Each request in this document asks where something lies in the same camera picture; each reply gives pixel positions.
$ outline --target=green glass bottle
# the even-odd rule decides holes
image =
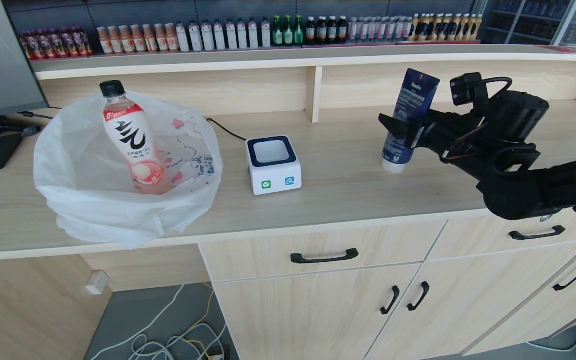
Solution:
[[[302,30],[302,16],[298,14],[294,17],[294,30],[292,30],[294,44],[301,46],[304,43],[304,30]]]
[[[284,34],[281,23],[279,23],[278,14],[274,16],[274,23],[272,24],[272,41],[275,46],[281,46],[284,43]]]
[[[286,46],[293,46],[293,30],[290,28],[290,15],[287,14],[283,21],[283,43]]]

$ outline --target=robotic arm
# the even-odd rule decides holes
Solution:
[[[487,84],[506,82],[489,98]],[[479,181],[487,208],[508,220],[576,211],[576,161],[547,169],[529,170],[539,155],[525,140],[546,114],[546,100],[509,91],[508,77],[482,79],[466,73],[450,80],[452,102],[473,104],[469,114],[430,110],[411,123],[384,114],[379,121],[409,148],[428,148],[444,164],[452,164]]]

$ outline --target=blue tube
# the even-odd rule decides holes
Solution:
[[[408,123],[411,119],[422,118],[430,110],[439,79],[425,73],[407,69],[406,77],[401,85],[393,118]],[[382,166],[391,173],[400,173],[412,158],[413,149],[404,146],[405,138],[396,139],[390,132],[383,145],[381,157]]]

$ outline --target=counter top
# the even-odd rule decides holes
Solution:
[[[535,168],[576,160],[576,101],[550,105],[528,138],[542,153]],[[432,108],[469,110],[452,104]],[[146,247],[445,218],[446,213],[487,214],[476,180],[442,164],[427,149],[417,150],[402,174],[382,170],[386,130],[377,117],[392,111],[391,107],[322,110],[318,124],[310,123],[304,111],[215,117],[249,139],[289,136],[302,164],[302,189],[254,196],[243,142],[215,128],[224,174],[212,208],[183,234],[168,234]],[[33,137],[25,139],[0,170],[0,259],[121,250],[118,244],[74,239],[57,227],[57,216],[34,187],[35,142]]]
[[[151,73],[473,60],[576,62],[576,54],[534,45],[381,45],[98,55],[33,61],[32,68],[39,80],[54,80]]]

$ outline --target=white tube cap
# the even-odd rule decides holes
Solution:
[[[400,174],[400,173],[402,173],[402,171],[404,171],[404,167],[406,167],[406,164],[393,164],[392,162],[390,162],[386,159],[382,159],[381,160],[381,167],[383,168],[383,170],[387,171],[388,173]]]

